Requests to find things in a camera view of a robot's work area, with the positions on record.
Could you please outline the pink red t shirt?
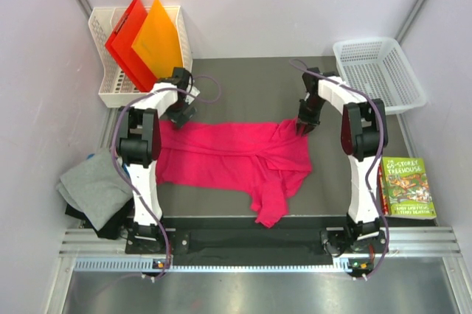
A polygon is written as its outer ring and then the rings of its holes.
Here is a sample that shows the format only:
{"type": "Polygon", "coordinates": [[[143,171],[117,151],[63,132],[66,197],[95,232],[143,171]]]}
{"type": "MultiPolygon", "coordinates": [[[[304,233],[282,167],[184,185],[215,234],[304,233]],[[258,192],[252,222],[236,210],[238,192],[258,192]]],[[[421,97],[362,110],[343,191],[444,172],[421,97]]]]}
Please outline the pink red t shirt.
{"type": "Polygon", "coordinates": [[[158,184],[245,192],[257,223],[266,228],[288,214],[288,199],[312,171],[308,138],[297,133],[293,119],[188,122],[181,129],[162,120],[160,134],[158,184]]]}

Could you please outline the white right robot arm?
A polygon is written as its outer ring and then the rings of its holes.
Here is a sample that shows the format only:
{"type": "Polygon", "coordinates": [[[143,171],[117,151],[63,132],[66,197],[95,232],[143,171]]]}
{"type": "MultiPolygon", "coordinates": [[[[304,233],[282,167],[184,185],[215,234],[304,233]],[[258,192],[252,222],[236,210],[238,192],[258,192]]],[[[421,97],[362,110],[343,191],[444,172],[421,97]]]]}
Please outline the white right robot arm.
{"type": "Polygon", "coordinates": [[[383,213],[377,204],[377,172],[388,144],[384,102],[348,86],[340,77],[327,77],[317,68],[300,69],[306,96],[299,101],[296,133],[305,136],[320,125],[328,103],[341,114],[341,148],[351,168],[351,201],[342,235],[327,235],[327,251],[363,251],[381,235],[383,213]]]}

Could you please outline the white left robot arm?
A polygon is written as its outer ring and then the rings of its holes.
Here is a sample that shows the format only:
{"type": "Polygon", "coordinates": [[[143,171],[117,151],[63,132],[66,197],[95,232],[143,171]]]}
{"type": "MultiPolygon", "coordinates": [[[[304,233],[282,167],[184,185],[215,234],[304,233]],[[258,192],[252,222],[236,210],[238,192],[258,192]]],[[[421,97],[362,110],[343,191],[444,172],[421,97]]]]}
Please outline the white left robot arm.
{"type": "Polygon", "coordinates": [[[170,253],[156,183],[162,148],[159,118],[168,114],[171,123],[182,127],[195,113],[190,104],[198,95],[192,74],[175,67],[171,76],[156,83],[149,94],[120,108],[112,145],[124,164],[118,168],[119,174],[131,183],[133,191],[134,216],[128,230],[127,254],[170,253]]]}

